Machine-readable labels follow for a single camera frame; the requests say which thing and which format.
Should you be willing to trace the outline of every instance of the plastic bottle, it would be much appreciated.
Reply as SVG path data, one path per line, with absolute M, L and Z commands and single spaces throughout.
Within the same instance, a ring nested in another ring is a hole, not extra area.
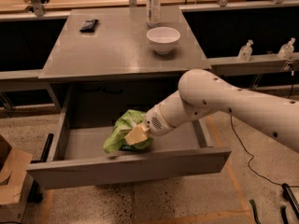
M 295 38 L 291 38 L 291 40 L 287 43 L 282 45 L 281 49 L 278 52 L 278 57 L 280 59 L 290 59 L 292 53 L 294 51 L 294 46 L 292 45 L 295 42 Z
M 160 23 L 161 0 L 147 0 L 147 23 L 149 27 L 157 27 Z
M 249 40 L 245 46 L 243 46 L 239 52 L 238 59 L 242 61 L 249 61 L 251 53 L 252 53 L 252 47 L 253 44 L 252 40 Z

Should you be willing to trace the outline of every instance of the white bowl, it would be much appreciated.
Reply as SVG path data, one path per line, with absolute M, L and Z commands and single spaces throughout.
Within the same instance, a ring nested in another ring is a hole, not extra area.
M 170 27 L 156 27 L 147 32 L 147 38 L 150 46 L 158 54 L 168 54 L 178 46 L 180 33 Z

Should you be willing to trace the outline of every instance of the black object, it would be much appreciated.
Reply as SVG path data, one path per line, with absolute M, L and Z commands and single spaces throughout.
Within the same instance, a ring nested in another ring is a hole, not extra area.
M 98 23 L 98 19 L 94 20 L 86 20 L 80 31 L 82 33 L 93 33 L 96 23 Z
M 289 221 L 287 219 L 286 209 L 287 207 L 285 205 L 280 206 L 280 213 L 283 220 L 283 224 L 289 224 Z
M 281 185 L 281 187 L 283 189 L 283 197 L 290 202 L 293 211 L 295 212 L 297 218 L 299 219 L 299 204 L 296 200 L 296 197 L 293 195 L 290 186 L 284 183 Z
M 39 162 L 46 162 L 47 161 L 47 157 L 49 155 L 49 151 L 50 151 L 50 146 L 52 144 L 53 141 L 53 133 L 49 133 L 46 144 L 44 146 L 44 150 L 43 153 L 41 155 L 40 161 Z M 27 198 L 27 202 L 28 203 L 40 203 L 43 200 L 43 194 L 38 192 L 39 190 L 39 185 L 36 183 L 36 181 L 34 180 L 32 187 L 30 189 L 28 198 Z
M 251 199 L 249 202 L 252 205 L 252 210 L 253 210 L 253 215 L 254 215 L 255 223 L 256 224 L 261 224 L 261 222 L 259 220 L 259 217 L 258 217 L 258 211 L 257 211 L 257 208 L 256 208 L 256 203 L 254 202 L 253 199 Z

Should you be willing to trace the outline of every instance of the gray drawer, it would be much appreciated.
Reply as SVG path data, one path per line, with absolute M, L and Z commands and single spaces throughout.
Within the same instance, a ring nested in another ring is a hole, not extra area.
M 103 150 L 122 113 L 147 111 L 172 93 L 176 82 L 170 78 L 71 85 L 48 161 L 30 164 L 28 173 L 44 189 L 60 189 L 220 172 L 231 151 L 201 147 L 205 142 L 199 122 L 154 138 L 141 153 Z

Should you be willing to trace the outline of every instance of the cardboard box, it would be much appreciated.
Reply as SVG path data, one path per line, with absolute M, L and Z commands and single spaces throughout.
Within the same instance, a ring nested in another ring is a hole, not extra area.
M 0 135 L 0 205 L 18 203 L 33 155 L 12 147 Z

